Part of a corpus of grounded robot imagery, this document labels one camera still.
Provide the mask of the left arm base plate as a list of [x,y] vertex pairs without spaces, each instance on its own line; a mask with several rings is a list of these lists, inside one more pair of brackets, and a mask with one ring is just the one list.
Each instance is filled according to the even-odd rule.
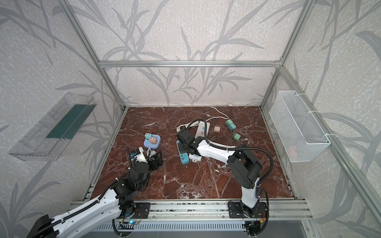
[[151,203],[137,202],[128,207],[122,214],[126,219],[147,219]]

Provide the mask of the blue square power socket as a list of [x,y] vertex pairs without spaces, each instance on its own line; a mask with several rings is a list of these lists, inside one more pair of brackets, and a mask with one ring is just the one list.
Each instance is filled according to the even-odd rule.
[[146,133],[144,136],[145,140],[143,145],[145,148],[154,150],[159,147],[161,142],[161,137],[159,135]]

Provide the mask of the clear plastic tray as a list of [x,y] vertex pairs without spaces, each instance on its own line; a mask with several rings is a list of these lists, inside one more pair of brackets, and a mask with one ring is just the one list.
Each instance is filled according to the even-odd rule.
[[56,161],[96,106],[93,96],[67,93],[9,154],[22,161]]

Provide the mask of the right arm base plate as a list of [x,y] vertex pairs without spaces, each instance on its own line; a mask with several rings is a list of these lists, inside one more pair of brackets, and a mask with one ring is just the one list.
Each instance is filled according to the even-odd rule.
[[265,202],[258,202],[254,208],[249,208],[242,202],[228,201],[229,218],[265,218],[268,205]]

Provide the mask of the long white power strip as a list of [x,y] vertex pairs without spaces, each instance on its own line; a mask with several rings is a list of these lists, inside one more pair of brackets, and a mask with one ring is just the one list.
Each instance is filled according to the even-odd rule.
[[[204,137],[205,135],[204,130],[205,130],[205,123],[200,121],[196,130],[195,138],[198,138],[200,136]],[[196,154],[189,154],[189,159],[193,162],[200,162],[202,160],[202,157]]]

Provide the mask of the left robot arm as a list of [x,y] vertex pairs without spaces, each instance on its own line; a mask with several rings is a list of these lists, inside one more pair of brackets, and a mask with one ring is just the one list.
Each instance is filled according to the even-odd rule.
[[29,238],[80,238],[99,225],[116,219],[148,217],[150,203],[135,203],[134,196],[144,191],[152,171],[163,165],[162,153],[146,158],[143,153],[128,155],[129,171],[110,184],[99,196],[64,213],[50,218],[40,217],[27,235]]

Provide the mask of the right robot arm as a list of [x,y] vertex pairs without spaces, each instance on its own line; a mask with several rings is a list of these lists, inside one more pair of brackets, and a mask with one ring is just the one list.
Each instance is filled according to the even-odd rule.
[[[196,123],[204,123],[204,135],[195,137],[188,132],[188,129]],[[207,137],[207,123],[203,119],[180,126],[176,135],[178,139],[179,152],[182,154],[192,154],[200,157],[209,157],[228,165],[230,171],[242,189],[241,208],[246,217],[252,218],[259,211],[261,193],[259,188],[272,173],[274,159],[266,150],[247,147],[243,144],[239,146],[226,146],[212,142]],[[270,161],[268,171],[261,175],[263,165],[253,150],[264,153]]]

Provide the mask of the aluminium cage frame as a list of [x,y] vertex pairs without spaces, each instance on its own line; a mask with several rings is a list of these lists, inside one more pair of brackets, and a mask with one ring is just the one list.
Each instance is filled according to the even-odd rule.
[[[297,38],[299,37],[308,17],[310,16],[315,1],[305,1],[302,7],[302,11],[294,27],[290,39],[286,45],[286,49],[279,60],[255,60],[255,61],[226,61],[226,60],[214,60],[214,61],[195,61],[195,60],[155,60],[155,61],[105,61],[107,67],[273,67],[276,69],[275,76],[272,78],[270,86],[265,94],[264,101],[267,101],[271,90],[274,88],[279,76],[282,76],[287,82],[288,86],[299,93],[302,102],[304,102],[310,110],[315,110],[315,106],[311,103],[308,97],[304,94],[303,89],[293,79],[289,70],[285,67],[285,62],[288,59],[292,47],[295,45]],[[118,103],[122,108],[125,107],[121,96],[116,91],[115,86],[107,76],[101,61],[95,54],[94,48],[81,27],[79,20],[77,19],[73,8],[68,1],[59,1],[59,8],[62,13],[67,17],[70,25],[74,28],[79,40],[85,47],[89,54],[96,72],[101,75],[101,78],[111,90],[114,97],[116,97]],[[356,188],[358,194],[371,211],[372,215],[377,222],[381,221],[381,198],[372,188],[366,177],[360,172],[360,169],[355,165],[354,161],[350,158],[349,154],[345,151],[342,144],[336,137],[331,139],[330,150],[339,165],[344,170],[346,176],[349,178],[353,186]]]

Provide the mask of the aluminium front rail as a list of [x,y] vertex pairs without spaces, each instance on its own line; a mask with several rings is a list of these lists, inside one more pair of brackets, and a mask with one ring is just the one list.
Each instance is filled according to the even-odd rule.
[[[212,199],[201,201],[190,200],[149,200],[139,202],[151,203],[147,219],[141,221],[260,221],[265,218],[229,218],[228,201],[234,200]],[[303,200],[270,200],[266,217],[278,221],[283,220],[311,220],[313,218],[307,203]]]

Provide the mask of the teal USB power strip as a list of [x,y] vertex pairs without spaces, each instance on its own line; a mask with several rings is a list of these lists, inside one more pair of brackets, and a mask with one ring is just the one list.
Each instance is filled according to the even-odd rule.
[[176,143],[181,163],[183,165],[189,163],[189,154],[186,152],[183,143],[181,143],[180,141],[177,141]]

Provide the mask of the pink cube plug front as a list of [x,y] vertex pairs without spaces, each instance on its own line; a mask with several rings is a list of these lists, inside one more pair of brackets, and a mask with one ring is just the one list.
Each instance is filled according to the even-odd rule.
[[152,137],[149,139],[149,142],[150,142],[151,144],[157,144],[157,138],[152,136]]

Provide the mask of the green double cube plug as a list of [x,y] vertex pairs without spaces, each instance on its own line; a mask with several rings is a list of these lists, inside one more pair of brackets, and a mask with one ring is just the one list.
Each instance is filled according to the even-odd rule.
[[225,124],[228,127],[228,129],[231,131],[234,131],[237,128],[231,119],[226,120]]

